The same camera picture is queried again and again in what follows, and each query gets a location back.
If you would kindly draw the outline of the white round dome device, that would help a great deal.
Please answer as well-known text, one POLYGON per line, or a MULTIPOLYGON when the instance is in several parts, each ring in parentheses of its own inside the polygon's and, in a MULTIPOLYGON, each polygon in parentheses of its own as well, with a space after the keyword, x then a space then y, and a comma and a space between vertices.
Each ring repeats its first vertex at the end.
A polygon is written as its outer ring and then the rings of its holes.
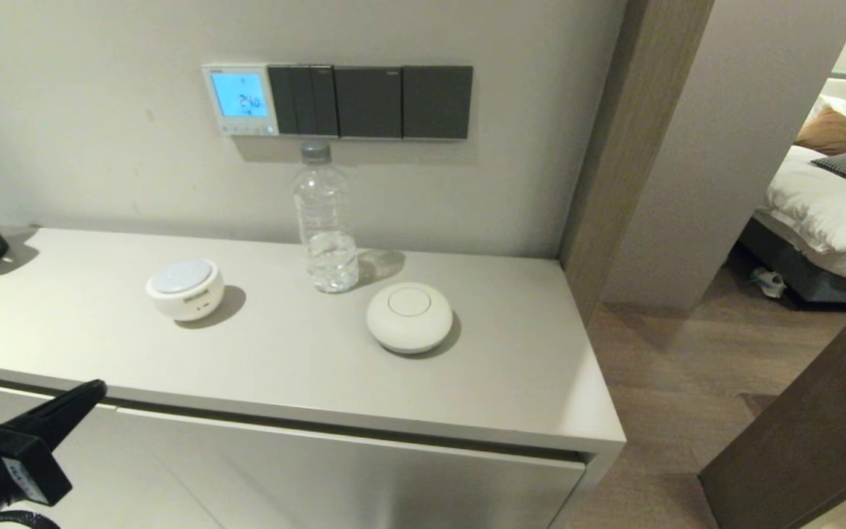
POLYGON ((366 327, 379 345, 409 356, 442 345, 454 319, 453 309, 442 292, 414 282, 391 284, 376 292, 365 314, 366 327))

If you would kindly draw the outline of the dark triple rocker wall switch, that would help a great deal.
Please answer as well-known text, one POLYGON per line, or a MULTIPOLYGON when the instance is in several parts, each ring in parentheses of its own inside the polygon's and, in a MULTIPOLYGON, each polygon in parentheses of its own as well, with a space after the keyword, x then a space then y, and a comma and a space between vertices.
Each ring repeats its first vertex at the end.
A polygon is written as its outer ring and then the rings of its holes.
POLYGON ((268 65, 278 133, 339 137, 335 73, 331 65, 268 65))

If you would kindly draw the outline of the white round device grey lid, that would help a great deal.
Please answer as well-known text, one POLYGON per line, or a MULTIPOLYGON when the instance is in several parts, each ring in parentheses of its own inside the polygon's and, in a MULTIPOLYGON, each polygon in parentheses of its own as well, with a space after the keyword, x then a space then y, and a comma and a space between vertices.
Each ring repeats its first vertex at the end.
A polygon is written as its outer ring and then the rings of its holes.
POLYGON ((160 314, 178 322, 201 320, 225 295, 221 268, 206 259, 171 262, 145 282, 145 294, 160 314))

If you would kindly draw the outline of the brown wooden door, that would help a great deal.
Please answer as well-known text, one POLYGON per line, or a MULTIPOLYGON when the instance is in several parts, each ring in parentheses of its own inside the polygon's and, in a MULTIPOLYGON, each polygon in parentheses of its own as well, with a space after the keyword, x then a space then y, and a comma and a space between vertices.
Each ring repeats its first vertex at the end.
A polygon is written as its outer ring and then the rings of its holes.
POLYGON ((698 479, 719 529, 801 529, 846 501, 846 326, 698 479))

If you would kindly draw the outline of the clear plastic water bottle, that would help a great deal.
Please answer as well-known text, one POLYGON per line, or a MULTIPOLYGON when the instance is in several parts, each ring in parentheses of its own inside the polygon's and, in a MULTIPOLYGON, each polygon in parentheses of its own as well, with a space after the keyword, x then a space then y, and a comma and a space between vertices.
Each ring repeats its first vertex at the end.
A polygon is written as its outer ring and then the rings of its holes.
POLYGON ((333 163, 331 145, 308 140, 300 147, 302 167, 293 200, 305 248, 306 271, 320 292, 346 292, 359 279, 357 245, 350 228, 350 187, 333 163))

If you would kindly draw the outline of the grey cabinet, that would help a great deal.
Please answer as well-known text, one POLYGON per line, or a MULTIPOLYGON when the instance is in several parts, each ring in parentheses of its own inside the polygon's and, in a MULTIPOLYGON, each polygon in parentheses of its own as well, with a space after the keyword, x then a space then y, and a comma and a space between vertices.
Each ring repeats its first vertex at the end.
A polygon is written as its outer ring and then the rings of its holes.
POLYGON ((627 439, 554 261, 364 251, 316 291, 298 245, 20 230, 0 262, 0 422, 92 379, 57 450, 62 529, 566 529, 627 439), (221 268, 209 316, 145 282, 221 268), (449 337, 392 353, 366 327, 391 284, 442 292, 449 337))

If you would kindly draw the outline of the white thermostat panel blue screen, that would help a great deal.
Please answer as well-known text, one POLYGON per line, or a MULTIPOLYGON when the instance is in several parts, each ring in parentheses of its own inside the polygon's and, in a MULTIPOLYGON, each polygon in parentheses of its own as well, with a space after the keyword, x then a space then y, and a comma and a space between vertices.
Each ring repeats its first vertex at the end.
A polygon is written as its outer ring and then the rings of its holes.
POLYGON ((221 134, 279 135, 267 64, 207 64, 201 73, 221 134))

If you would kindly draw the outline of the wooden door frame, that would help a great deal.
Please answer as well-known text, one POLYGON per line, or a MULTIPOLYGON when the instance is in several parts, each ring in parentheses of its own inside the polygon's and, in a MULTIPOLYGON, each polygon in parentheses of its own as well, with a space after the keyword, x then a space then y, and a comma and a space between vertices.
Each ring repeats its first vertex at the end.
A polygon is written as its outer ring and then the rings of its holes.
POLYGON ((628 0, 558 261, 585 324, 617 259, 715 0, 628 0))

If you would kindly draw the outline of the dark single rocker wall switch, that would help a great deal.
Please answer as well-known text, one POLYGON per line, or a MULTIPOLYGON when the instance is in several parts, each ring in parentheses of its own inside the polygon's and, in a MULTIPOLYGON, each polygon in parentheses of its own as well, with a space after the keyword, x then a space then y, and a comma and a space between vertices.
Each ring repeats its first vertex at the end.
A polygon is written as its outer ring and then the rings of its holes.
POLYGON ((341 138, 402 139, 402 69, 336 66, 333 75, 341 138))
POLYGON ((474 68, 402 67, 404 140, 467 140, 474 68))

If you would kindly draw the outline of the white pillow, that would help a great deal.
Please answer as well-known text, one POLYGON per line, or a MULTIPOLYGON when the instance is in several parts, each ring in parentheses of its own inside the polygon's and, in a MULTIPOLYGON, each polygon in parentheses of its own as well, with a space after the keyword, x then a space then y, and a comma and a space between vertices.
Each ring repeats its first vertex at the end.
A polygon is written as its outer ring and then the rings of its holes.
POLYGON ((803 121, 802 128, 814 126, 814 123, 827 123, 836 120, 835 114, 846 118, 846 99, 826 94, 819 94, 810 108, 808 117, 803 121))

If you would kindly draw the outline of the brown pillow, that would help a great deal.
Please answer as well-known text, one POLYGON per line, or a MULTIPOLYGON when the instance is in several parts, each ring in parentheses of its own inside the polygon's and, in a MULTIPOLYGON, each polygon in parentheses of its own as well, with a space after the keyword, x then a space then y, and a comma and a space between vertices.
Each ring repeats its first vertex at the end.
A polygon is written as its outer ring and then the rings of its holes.
POLYGON ((825 155, 845 154, 846 116, 832 107, 823 107, 813 120, 803 125, 797 134, 795 146, 825 155))

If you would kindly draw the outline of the bed with white duvet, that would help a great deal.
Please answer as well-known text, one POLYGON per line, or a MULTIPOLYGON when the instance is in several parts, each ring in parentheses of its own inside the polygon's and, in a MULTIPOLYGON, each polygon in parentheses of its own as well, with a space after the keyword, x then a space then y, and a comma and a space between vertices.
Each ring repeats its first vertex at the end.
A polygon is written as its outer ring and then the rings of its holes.
POLYGON ((811 163, 827 156, 790 147, 737 241, 803 302, 846 304, 846 179, 811 163))

